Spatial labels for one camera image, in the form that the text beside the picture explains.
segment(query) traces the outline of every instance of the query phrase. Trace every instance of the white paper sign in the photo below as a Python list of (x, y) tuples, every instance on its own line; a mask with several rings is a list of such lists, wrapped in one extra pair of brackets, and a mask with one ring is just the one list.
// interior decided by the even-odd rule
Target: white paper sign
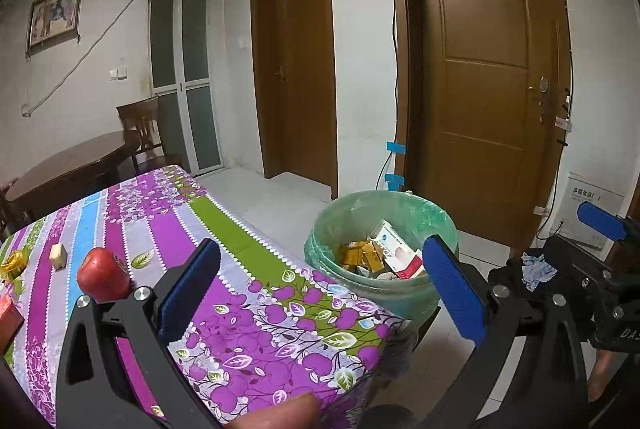
[(578, 174), (569, 173), (566, 191), (549, 233), (555, 234), (558, 231), (558, 234), (562, 234), (564, 237), (573, 239), (578, 243), (584, 243), (595, 249), (602, 249), (607, 238), (580, 222), (578, 219), (578, 206), (582, 202), (591, 202), (615, 216), (620, 211), (622, 200), (622, 195), (588, 183), (585, 178)]

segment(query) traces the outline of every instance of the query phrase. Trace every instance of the small white block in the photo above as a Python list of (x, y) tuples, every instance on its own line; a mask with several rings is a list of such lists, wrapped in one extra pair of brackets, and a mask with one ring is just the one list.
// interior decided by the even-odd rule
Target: small white block
[(49, 252), (49, 262), (56, 270), (62, 270), (66, 266), (66, 249), (62, 243), (56, 243)]

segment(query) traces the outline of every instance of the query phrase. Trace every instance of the brown wooden door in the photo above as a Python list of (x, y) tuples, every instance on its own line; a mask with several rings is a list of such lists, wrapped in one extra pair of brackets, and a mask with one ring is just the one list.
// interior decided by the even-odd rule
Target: brown wooden door
[[(411, 185), (446, 209), (460, 230), (516, 246), (553, 136), (558, 40), (552, 2), (424, 5), (425, 118)], [(539, 91), (541, 78), (547, 92)]]
[(331, 186), (335, 114), (325, 0), (276, 0), (284, 170)]

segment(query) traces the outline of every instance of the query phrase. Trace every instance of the red box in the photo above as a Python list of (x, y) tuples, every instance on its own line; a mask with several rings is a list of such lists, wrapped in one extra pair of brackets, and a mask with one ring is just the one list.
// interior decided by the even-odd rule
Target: red box
[(0, 355), (4, 355), (23, 322), (24, 317), (15, 307), (11, 295), (4, 294), (0, 298)]

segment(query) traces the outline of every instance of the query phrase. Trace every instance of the human hand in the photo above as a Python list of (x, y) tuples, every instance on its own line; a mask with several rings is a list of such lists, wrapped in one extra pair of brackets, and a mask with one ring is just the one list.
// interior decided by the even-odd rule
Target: human hand
[(318, 399), (312, 393), (305, 393), (240, 416), (225, 429), (314, 429), (319, 411)]

